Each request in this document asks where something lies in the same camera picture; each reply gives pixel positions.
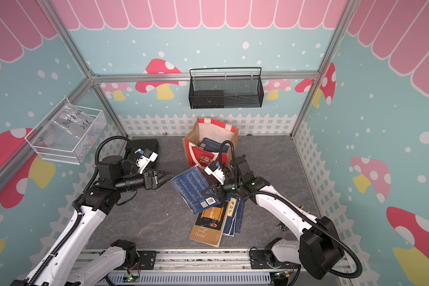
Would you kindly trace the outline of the blue striped thin book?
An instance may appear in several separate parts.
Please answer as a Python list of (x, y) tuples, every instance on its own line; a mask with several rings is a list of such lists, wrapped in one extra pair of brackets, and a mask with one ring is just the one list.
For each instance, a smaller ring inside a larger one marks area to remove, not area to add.
[(230, 145), (226, 144), (222, 146), (221, 143), (214, 141), (210, 138), (203, 138), (198, 148), (200, 150), (210, 153), (218, 153), (220, 151), (220, 148), (222, 148), (222, 152), (227, 153), (230, 149)]

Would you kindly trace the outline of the blue back-cover book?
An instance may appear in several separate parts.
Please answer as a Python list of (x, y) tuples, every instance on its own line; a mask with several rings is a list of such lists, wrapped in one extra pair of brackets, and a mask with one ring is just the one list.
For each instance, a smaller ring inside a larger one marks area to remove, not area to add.
[(201, 204), (204, 198), (206, 198), (201, 195), (201, 192), (208, 188), (209, 184), (200, 172), (200, 169), (196, 166), (175, 176), (170, 183), (184, 199), (194, 215), (198, 215), (204, 210), (220, 204), (220, 201), (218, 201), (218, 204)]

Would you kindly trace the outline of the black box in basket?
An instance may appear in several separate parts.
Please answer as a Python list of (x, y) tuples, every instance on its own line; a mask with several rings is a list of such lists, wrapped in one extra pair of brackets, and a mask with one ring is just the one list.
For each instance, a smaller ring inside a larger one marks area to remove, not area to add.
[(223, 90), (199, 90), (189, 95), (189, 103), (192, 109), (224, 108)]

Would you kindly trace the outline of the red canvas tote bag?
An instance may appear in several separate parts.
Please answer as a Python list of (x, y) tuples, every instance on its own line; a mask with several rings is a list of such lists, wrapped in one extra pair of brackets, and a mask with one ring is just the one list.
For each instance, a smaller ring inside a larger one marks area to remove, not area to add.
[(229, 140), (237, 147), (239, 129), (210, 118), (197, 118), (192, 131), (182, 140), (189, 167), (206, 168), (219, 160), (221, 144)]

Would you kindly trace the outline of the black plastic tool case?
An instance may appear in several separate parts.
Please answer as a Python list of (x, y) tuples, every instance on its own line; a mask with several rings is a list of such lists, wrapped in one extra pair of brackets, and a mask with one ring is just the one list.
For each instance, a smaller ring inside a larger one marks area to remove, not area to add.
[[(141, 150), (149, 149), (150, 151), (154, 153), (158, 153), (159, 150), (159, 143), (157, 139), (131, 139), (131, 141), (135, 144), (137, 148), (140, 148)], [(126, 144), (125, 147), (125, 154), (124, 159), (132, 159), (132, 145), (130, 143)]]

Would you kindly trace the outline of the brown lamp cover book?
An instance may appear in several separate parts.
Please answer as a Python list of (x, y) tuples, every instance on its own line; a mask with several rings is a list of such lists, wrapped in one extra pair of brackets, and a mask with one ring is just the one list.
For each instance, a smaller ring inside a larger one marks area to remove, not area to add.
[(213, 247), (219, 247), (222, 238), (228, 202), (201, 212), (194, 223), (189, 239)]

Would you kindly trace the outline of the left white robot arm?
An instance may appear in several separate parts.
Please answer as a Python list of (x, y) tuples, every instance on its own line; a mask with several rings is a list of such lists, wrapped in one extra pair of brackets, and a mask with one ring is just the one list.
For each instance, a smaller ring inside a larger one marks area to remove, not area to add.
[[(102, 148), (114, 140), (127, 142), (132, 151), (127, 157), (107, 156), (100, 159)], [(108, 280), (117, 268), (127, 271), (141, 262), (136, 244), (117, 240), (76, 273), (73, 266), (89, 238), (114, 206), (121, 206), (122, 194), (141, 189), (155, 190), (170, 181), (174, 174), (149, 168), (157, 154), (139, 149), (129, 138), (114, 136), (105, 139), (95, 152), (94, 174), (83, 192), (73, 202), (73, 216), (61, 236), (45, 257), (23, 280), (14, 280), (14, 286), (93, 286)]]

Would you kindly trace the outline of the blue yellow-label book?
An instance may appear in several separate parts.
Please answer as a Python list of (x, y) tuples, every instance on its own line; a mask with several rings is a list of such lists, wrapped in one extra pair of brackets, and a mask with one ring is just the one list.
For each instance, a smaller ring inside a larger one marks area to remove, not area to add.
[(228, 209), (223, 235), (234, 237), (241, 232), (245, 202), (234, 195), (228, 195), (226, 201), (228, 202)]

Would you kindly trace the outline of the clear plastic wall bin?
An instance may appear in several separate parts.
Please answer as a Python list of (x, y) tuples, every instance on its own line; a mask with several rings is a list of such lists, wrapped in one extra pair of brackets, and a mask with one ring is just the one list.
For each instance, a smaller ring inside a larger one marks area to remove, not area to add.
[(80, 165), (106, 125), (102, 110), (77, 106), (65, 98), (25, 140), (43, 160)]

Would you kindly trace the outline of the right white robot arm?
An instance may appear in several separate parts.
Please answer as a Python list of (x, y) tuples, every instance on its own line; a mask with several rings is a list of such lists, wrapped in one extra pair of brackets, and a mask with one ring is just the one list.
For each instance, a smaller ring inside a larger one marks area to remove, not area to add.
[(228, 195), (237, 195), (243, 201), (251, 200), (273, 214), (294, 234), (298, 243), (279, 238), (266, 247), (270, 265), (296, 263), (317, 280), (323, 279), (327, 273), (347, 279), (361, 276), (361, 260), (342, 242), (331, 219), (326, 216), (317, 218), (297, 207), (265, 178), (255, 176), (245, 156), (236, 156), (230, 140), (224, 141), (220, 148), (225, 145), (230, 147), (232, 156), (229, 166), (224, 165), (221, 157), (208, 165), (206, 173), (214, 176), (217, 183), (206, 188), (203, 195), (218, 201), (224, 201)]

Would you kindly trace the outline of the yellow green pliers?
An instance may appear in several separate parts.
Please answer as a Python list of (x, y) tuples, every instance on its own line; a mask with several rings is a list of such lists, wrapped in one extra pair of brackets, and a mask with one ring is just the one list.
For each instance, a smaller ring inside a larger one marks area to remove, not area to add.
[(281, 231), (287, 231), (288, 227), (283, 222), (280, 222), (278, 224), (278, 229), (281, 230)]

